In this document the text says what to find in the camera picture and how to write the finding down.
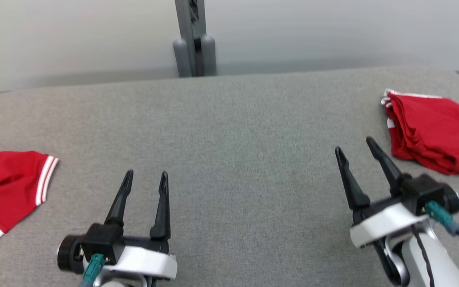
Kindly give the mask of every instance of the robotic arm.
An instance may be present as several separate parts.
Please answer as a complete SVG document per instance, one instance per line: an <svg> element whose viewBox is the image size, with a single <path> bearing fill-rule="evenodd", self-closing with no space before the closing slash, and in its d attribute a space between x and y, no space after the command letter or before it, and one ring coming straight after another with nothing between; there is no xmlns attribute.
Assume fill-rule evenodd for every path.
<svg viewBox="0 0 459 287"><path fill-rule="evenodd" d="M69 235L62 241L58 249L61 270L83 274L92 257L102 254L104 267L93 282L95 287L128 286L113 281L115 278L136 280L141 287L154 287L157 280L176 278L177 262L167 241L171 238L168 174L162 173L155 225L149 237L124 236L124 211L132 179L133 171L129 170L104 224L94 223L86 234Z"/></svg>
<svg viewBox="0 0 459 287"><path fill-rule="evenodd" d="M458 194L428 175L413 178L402 173L373 138L366 138L366 142L390 184L390 197L371 203L353 177L343 151L335 149L352 210L352 243L358 248L375 247L388 279L396 286L459 286L459 269L437 239L426 214L429 204L456 214Z"/></svg>

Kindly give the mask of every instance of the gray table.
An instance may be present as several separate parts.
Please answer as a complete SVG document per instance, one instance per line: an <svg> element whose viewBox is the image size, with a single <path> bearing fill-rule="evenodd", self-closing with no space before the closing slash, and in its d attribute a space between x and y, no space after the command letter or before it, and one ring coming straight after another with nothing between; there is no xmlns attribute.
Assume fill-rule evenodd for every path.
<svg viewBox="0 0 459 287"><path fill-rule="evenodd" d="M340 145L361 187L388 195L366 136L390 150L385 88L459 102L459 76L356 69L58 87L0 94L0 150L60 158L47 201L0 239L0 287L76 286L56 248L104 220L135 170L125 231L153 224L162 170L171 186L178 276L159 286L383 287L373 248L355 249L337 169ZM395 160L413 175L442 176ZM459 266L459 241L437 229Z"/></svg>

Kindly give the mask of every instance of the red cloth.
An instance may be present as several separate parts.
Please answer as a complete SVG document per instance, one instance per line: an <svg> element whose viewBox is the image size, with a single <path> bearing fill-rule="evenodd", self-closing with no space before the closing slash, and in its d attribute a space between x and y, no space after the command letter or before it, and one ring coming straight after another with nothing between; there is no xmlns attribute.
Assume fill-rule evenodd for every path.
<svg viewBox="0 0 459 287"><path fill-rule="evenodd" d="M449 98L386 90L392 154L442 174L459 174L459 104Z"/></svg>
<svg viewBox="0 0 459 287"><path fill-rule="evenodd" d="M37 152L0 152L0 237L45 202L58 158Z"/></svg>

